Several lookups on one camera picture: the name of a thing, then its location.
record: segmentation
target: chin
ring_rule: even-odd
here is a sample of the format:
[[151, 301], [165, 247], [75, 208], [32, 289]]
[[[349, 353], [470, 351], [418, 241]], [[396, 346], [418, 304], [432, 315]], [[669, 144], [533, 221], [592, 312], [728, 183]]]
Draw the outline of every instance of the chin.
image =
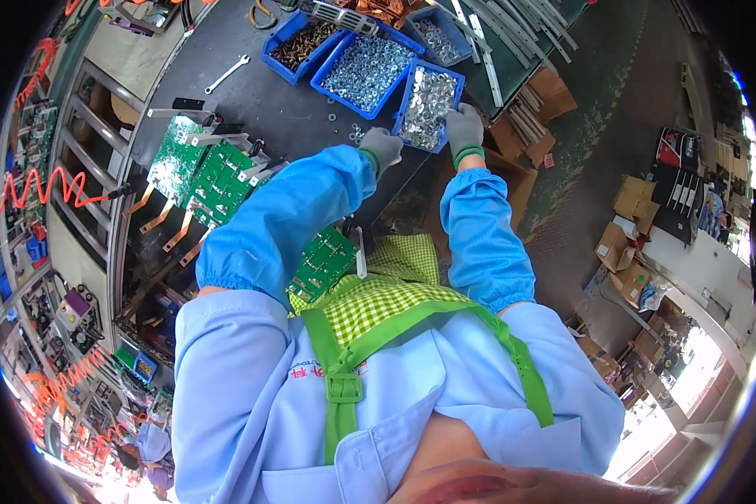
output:
[[388, 504], [503, 501], [515, 489], [531, 488], [547, 469], [512, 468], [486, 459], [463, 459], [418, 472]]

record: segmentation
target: person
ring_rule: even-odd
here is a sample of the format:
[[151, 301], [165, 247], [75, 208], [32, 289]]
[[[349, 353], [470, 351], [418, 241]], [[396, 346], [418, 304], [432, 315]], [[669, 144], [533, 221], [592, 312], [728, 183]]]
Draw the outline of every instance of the person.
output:
[[154, 487], [154, 495], [161, 501], [168, 500], [168, 491], [173, 488], [174, 478], [168, 471], [158, 467], [154, 469], [146, 468], [146, 478], [151, 481], [151, 485]]
[[177, 316], [180, 502], [674, 499], [597, 477], [622, 402], [535, 302], [473, 107], [449, 112], [446, 135], [453, 289], [439, 285], [431, 237], [388, 236], [375, 239], [367, 277], [347, 275], [307, 306], [286, 293], [312, 238], [400, 160], [402, 141], [382, 128], [360, 148], [293, 162], [207, 236], [199, 294]]
[[118, 458], [127, 469], [137, 471], [141, 466], [148, 469], [164, 469], [173, 474], [174, 461], [171, 454], [170, 427], [146, 418], [140, 424], [136, 436], [126, 436], [123, 444], [115, 444]]
[[697, 224], [697, 227], [708, 233], [712, 238], [719, 240], [723, 230], [731, 229], [734, 224], [734, 218], [726, 212], [722, 198], [713, 189], [714, 183], [710, 182], [709, 195], [701, 209], [700, 222]]

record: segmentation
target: light blue work shirt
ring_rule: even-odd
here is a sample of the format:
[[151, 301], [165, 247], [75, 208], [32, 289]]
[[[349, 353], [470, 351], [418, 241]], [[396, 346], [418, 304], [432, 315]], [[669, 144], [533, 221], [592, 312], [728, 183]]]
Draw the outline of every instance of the light blue work shirt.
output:
[[374, 190], [366, 156], [329, 148], [278, 173], [208, 235], [197, 282], [233, 290], [188, 302], [177, 316], [171, 441], [183, 504], [384, 503], [433, 411], [463, 420], [496, 462], [607, 469], [624, 407], [554, 311], [531, 302], [534, 274], [509, 228], [506, 185], [478, 168], [455, 176], [443, 197], [449, 278], [496, 314], [530, 301], [501, 318], [529, 346], [555, 424], [539, 427], [509, 354], [478, 317], [432, 315], [357, 369], [358, 430], [323, 465], [323, 372], [302, 317], [288, 318], [284, 288], [309, 237]]
[[722, 198], [715, 192], [709, 192], [709, 197], [700, 212], [700, 222], [697, 227], [713, 238], [720, 236], [720, 214], [726, 211]]
[[171, 451], [171, 435], [153, 423], [144, 423], [138, 429], [134, 444], [140, 449], [143, 462], [159, 462]]

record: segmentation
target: small box of screws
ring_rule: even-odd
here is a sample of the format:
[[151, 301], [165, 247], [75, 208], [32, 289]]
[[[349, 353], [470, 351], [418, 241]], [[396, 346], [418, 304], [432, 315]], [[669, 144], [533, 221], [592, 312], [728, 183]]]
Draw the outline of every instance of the small box of screws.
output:
[[443, 150], [448, 141], [445, 116], [456, 108], [464, 86], [463, 75], [415, 60], [392, 135], [400, 137], [404, 144], [424, 151], [437, 153]]
[[292, 86], [349, 33], [297, 11], [263, 42], [260, 60]]
[[348, 33], [311, 79], [311, 87], [361, 117], [374, 119], [424, 46], [378, 23], [370, 37]]
[[409, 14], [403, 33], [425, 46], [425, 59], [449, 67], [471, 56], [465, 35], [436, 6]]

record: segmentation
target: workbench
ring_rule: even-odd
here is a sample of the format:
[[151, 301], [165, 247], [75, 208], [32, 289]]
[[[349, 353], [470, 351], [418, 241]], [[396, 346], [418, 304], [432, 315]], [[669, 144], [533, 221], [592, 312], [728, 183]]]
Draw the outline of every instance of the workbench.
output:
[[[554, 6], [569, 23], [579, 17], [585, 5], [585, 0], [554, 0]], [[398, 86], [373, 121], [367, 121], [338, 102], [329, 104], [325, 96], [310, 87], [311, 72], [297, 86], [291, 86], [260, 61], [263, 41], [272, 31], [255, 30], [250, 25], [247, 18], [250, 6], [249, 2], [219, 2], [215, 5], [171, 62], [149, 106], [170, 108], [175, 97], [206, 100], [205, 110], [220, 113], [228, 123], [244, 123], [244, 131], [251, 139], [262, 139], [264, 152], [273, 160], [292, 161], [312, 156], [325, 147], [353, 145], [347, 138], [353, 131], [353, 123], [364, 131], [372, 126], [392, 129], [403, 86]], [[470, 14], [467, 7], [465, 10], [466, 15]], [[279, 9], [272, 12], [281, 21], [289, 15]], [[493, 61], [501, 92], [508, 102], [538, 66], [533, 61], [532, 67], [524, 69], [494, 33], [485, 30], [485, 35], [494, 49]], [[545, 37], [538, 44], [547, 54], [553, 48]], [[249, 55], [252, 61], [236, 70], [212, 94], [205, 94], [205, 87], [216, 81], [243, 54]], [[494, 106], [483, 65], [467, 60], [451, 68], [467, 77], [466, 92], [470, 95], [467, 99], [472, 98], [490, 117], [501, 113], [501, 109]], [[335, 121], [329, 121], [330, 114], [336, 115]], [[161, 118], [144, 118], [139, 126], [139, 133], [131, 145], [131, 156], [146, 170], [151, 166], [167, 126], [168, 120]], [[383, 175], [375, 194], [356, 213], [355, 224], [371, 225], [428, 156], [428, 152], [404, 147], [403, 161]]]

